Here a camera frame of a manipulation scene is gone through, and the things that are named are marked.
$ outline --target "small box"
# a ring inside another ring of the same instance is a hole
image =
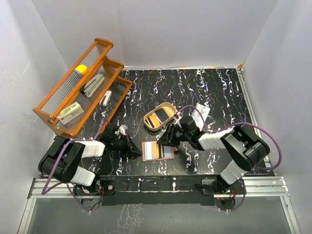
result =
[[[151,131],[157,131],[174,118],[176,108],[168,102],[163,102],[144,116],[144,124]]]
[[[62,124],[65,125],[82,113],[83,109],[81,108],[80,104],[78,102],[74,102],[69,107],[65,108],[59,113],[58,119],[61,121]]]

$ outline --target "white wall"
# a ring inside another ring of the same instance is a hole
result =
[[[30,0],[0,0],[0,233],[16,233],[53,132],[33,113],[68,69]]]
[[[281,145],[303,234],[312,230],[312,2],[279,0],[244,65],[255,114]]]
[[[32,0],[68,66],[95,37],[133,68],[244,63],[276,0]]]
[[[111,59],[125,63],[118,0],[32,0],[68,67],[96,37],[113,42]]]

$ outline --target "dish rack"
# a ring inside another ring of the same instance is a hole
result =
[[[113,43],[111,41],[96,38],[93,44],[85,51],[39,106],[33,109],[57,135],[71,138],[77,136],[85,138],[91,137],[91,134],[94,133],[82,131],[82,128],[85,125],[96,124],[98,122],[98,120],[93,120],[92,117],[96,111],[102,111],[99,102],[106,91],[112,91],[109,107],[104,111],[104,117],[109,121],[126,97],[133,83],[132,81],[118,76],[124,65],[106,56],[107,52],[112,47]],[[74,69],[81,64],[88,67],[87,72],[83,76],[80,76],[74,71]],[[104,75],[104,81],[91,97],[81,94],[79,91],[80,88],[97,74]],[[63,125],[57,116],[61,110],[74,102],[78,102],[81,105],[83,113],[69,123]],[[100,133],[103,132],[105,126],[106,124],[103,125]]]

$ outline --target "table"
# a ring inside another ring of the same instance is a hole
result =
[[[143,117],[162,102],[170,102],[178,110],[197,103],[210,107],[206,123],[211,130],[252,121],[235,68],[127,70],[120,76],[134,84],[111,122],[127,125],[127,133],[140,149],[142,142],[156,141],[166,129],[151,132],[143,122]],[[113,93],[119,90],[120,87],[112,88]],[[93,113],[96,121],[84,128],[95,134],[106,112],[104,107],[98,107]],[[143,162],[142,156],[123,157],[119,152],[107,152],[101,158],[84,158],[81,166],[100,176],[204,176],[219,174],[231,160],[225,149],[197,151],[184,142],[173,160]],[[251,173],[267,174],[259,170]]]

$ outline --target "label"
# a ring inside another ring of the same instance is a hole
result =
[[[79,111],[80,111],[80,109],[77,109],[77,110],[73,111],[72,113],[70,113],[70,115],[74,117]]]
[[[67,114],[70,111],[71,111],[71,108],[67,107],[65,110],[63,110],[62,114],[65,115],[65,114]]]
[[[201,113],[201,115],[203,116],[204,120],[206,121],[207,116],[210,112],[210,108],[207,106],[203,106],[199,103],[196,104],[196,109],[199,110],[199,112]],[[203,120],[201,119],[199,113],[197,112],[197,110],[194,110],[192,113],[192,118],[194,119],[197,127],[199,127],[200,130],[202,130],[204,123]]]

